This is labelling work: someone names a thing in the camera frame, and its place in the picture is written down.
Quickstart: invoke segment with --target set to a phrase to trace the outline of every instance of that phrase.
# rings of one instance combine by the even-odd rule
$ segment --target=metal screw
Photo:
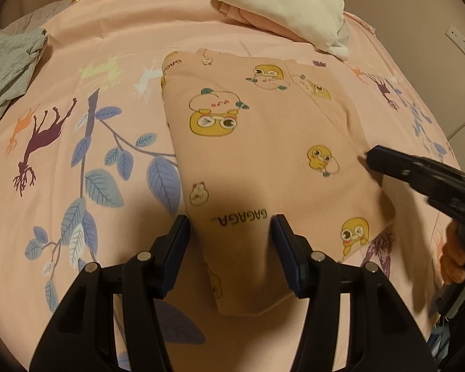
[[[94,271],[97,270],[97,268],[98,268],[98,265],[95,262],[88,263],[86,266],[84,266],[84,269],[88,273],[93,273]]]
[[[371,273],[375,273],[379,270],[379,266],[372,261],[368,261],[367,263],[365,263],[365,269],[367,271],[370,271]]]
[[[139,261],[147,261],[152,258],[152,254],[150,252],[144,251],[144,252],[139,252],[137,255],[137,258]]]
[[[310,257],[312,258],[312,260],[315,260],[315,261],[322,261],[325,259],[325,254],[316,250],[315,252],[312,252],[312,254],[310,255]]]

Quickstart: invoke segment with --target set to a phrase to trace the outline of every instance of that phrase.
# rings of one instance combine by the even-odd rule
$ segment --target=blue leaf print
[[[43,245],[48,243],[47,231],[45,231],[43,228],[33,227],[33,233],[35,234],[35,238],[38,242],[42,243]]]
[[[105,108],[101,108],[100,110],[98,110],[95,113],[95,117],[98,120],[107,120],[121,113],[122,109],[118,108],[117,106],[106,106]]]
[[[57,291],[55,290],[55,284],[52,280],[48,280],[45,285],[45,298],[46,304],[50,312],[55,312],[55,309],[58,307],[58,296]]]
[[[74,231],[74,228],[83,220],[85,210],[86,200],[83,197],[74,200],[65,212],[62,225],[60,226],[60,240],[63,245],[69,244],[72,231]]]
[[[129,366],[129,354],[127,354],[127,351],[119,354],[117,357],[117,363],[119,364],[119,368],[129,371],[131,370],[131,367]]]
[[[105,154],[105,159],[104,159],[105,166],[110,166],[110,165],[115,164],[117,162],[117,159],[119,158],[119,155],[120,155],[119,147],[115,147],[109,150],[109,152]]]
[[[124,150],[117,160],[117,172],[124,180],[129,180],[133,170],[134,159],[129,151]]]
[[[136,147],[147,147],[152,145],[157,139],[157,135],[155,133],[146,133],[143,134],[140,138],[136,140]]]
[[[91,144],[91,136],[79,140],[72,153],[71,167],[76,166],[84,158]]]
[[[83,259],[78,259],[78,271],[79,272],[81,272],[84,266],[86,266],[86,262]]]
[[[155,300],[159,326],[167,343],[205,344],[201,330],[183,312],[163,300]]]
[[[174,166],[162,156],[155,157],[148,166],[146,181],[157,200],[175,214],[181,201],[181,183]]]
[[[84,243],[90,248],[93,255],[96,255],[98,251],[97,225],[95,224],[93,216],[88,211],[84,213],[82,224],[84,229]]]
[[[35,239],[31,239],[26,246],[26,250],[24,251],[25,256],[30,259],[34,260],[40,257],[40,254],[43,252],[43,248],[40,242]]]
[[[95,203],[112,208],[124,205],[114,178],[105,169],[95,169],[84,175],[86,194]]]
[[[446,149],[438,143],[434,143],[435,149],[439,152],[439,154],[446,155]]]

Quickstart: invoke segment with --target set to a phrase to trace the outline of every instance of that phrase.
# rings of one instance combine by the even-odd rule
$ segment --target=finger
[[[450,256],[445,253],[440,260],[441,263],[441,274],[449,277],[450,280],[459,284],[465,280],[465,270],[459,266]]]
[[[448,237],[448,241],[444,245],[443,253],[448,253],[452,260],[454,260],[460,266],[465,265],[465,250],[460,243],[457,235]]]

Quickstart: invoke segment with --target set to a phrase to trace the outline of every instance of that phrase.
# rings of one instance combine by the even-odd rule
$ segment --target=white wall
[[[373,27],[447,136],[465,122],[465,56],[446,36],[465,37],[461,0],[345,0],[345,9]],[[450,144],[465,171],[465,129]]]

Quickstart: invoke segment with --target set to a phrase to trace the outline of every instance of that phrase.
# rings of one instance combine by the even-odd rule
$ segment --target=pink garment
[[[169,54],[162,70],[187,214],[219,281],[219,312],[257,315],[290,295],[271,216],[285,214],[336,261],[393,221],[361,163],[370,147],[357,111],[327,68],[200,49]]]

